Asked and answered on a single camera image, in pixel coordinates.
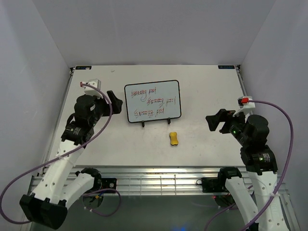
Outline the small black-framed whiteboard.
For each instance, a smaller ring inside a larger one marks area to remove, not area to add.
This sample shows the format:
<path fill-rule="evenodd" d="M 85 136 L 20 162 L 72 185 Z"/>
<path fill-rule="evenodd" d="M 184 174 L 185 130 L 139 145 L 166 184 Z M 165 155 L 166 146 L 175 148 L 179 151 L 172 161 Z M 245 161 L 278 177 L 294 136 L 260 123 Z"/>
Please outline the small black-framed whiteboard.
<path fill-rule="evenodd" d="M 177 80 L 127 84 L 124 87 L 130 123 L 180 118 L 180 83 Z"/>

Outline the yellow bone-shaped eraser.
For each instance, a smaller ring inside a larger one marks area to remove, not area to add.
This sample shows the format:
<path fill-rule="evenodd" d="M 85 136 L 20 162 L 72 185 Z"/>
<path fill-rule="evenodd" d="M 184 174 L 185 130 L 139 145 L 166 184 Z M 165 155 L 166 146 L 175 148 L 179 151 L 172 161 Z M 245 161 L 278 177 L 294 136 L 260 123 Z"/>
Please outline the yellow bone-shaped eraser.
<path fill-rule="evenodd" d="M 179 144 L 177 132 L 171 132 L 169 134 L 170 137 L 170 145 L 177 146 Z"/>

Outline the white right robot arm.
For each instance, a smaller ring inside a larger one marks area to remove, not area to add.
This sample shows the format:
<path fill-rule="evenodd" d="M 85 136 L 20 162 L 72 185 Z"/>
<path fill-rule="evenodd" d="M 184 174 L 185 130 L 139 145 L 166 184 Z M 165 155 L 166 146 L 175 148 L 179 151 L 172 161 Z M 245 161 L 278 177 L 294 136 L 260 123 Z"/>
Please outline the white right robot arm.
<path fill-rule="evenodd" d="M 273 151 L 267 145 L 268 121 L 260 115 L 245 116 L 243 112 L 220 109 L 215 115 L 206 116 L 210 131 L 219 123 L 222 134 L 231 134 L 241 145 L 240 155 L 252 182 L 251 196 L 244 179 L 236 167 L 223 167 L 218 173 L 217 184 L 228 191 L 240 214 L 246 231 L 286 231 L 280 197 L 275 193 L 278 185 L 278 167 Z"/>

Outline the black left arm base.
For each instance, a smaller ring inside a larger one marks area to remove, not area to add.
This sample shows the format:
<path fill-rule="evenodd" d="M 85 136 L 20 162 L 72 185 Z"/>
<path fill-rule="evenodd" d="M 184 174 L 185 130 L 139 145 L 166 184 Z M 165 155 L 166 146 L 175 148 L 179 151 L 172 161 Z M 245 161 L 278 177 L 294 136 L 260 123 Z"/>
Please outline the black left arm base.
<path fill-rule="evenodd" d="M 115 193 L 117 187 L 117 178 L 101 178 L 98 180 L 99 184 L 99 195 L 105 193 Z"/>

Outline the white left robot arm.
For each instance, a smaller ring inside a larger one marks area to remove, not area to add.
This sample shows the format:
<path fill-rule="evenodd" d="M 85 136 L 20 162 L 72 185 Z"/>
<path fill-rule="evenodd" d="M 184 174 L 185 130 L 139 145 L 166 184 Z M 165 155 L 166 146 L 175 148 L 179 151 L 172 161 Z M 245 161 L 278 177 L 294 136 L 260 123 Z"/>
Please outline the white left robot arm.
<path fill-rule="evenodd" d="M 103 116 L 119 114 L 122 100 L 107 92 L 108 100 L 96 95 L 79 96 L 74 113 L 67 120 L 55 161 L 40 183 L 29 194 L 24 194 L 19 205 L 29 221 L 57 230 L 64 223 L 68 209 L 84 193 L 102 189 L 102 177 L 95 168 L 76 172 L 76 178 L 65 186 L 76 161 L 94 135 L 94 126 Z"/>

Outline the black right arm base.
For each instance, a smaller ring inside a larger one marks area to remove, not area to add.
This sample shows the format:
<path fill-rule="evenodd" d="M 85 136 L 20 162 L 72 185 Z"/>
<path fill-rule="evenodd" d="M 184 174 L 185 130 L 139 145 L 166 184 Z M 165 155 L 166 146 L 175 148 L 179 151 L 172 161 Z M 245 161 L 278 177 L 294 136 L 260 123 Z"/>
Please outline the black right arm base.
<path fill-rule="evenodd" d="M 218 177 L 203 177 L 196 181 L 197 186 L 202 187 L 203 193 L 227 193 L 228 190 L 222 185 Z"/>

